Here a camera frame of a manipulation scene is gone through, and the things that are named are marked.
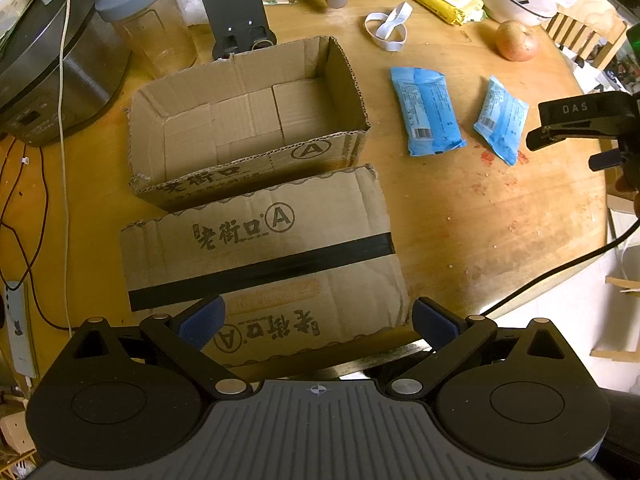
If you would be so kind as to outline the person right hand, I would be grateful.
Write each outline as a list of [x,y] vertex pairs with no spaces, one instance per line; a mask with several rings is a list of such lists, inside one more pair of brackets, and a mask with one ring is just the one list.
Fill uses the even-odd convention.
[[622,174],[615,182],[615,191],[620,194],[632,195],[634,199],[634,214],[637,218],[640,218],[640,194],[638,188],[636,188],[628,178]]

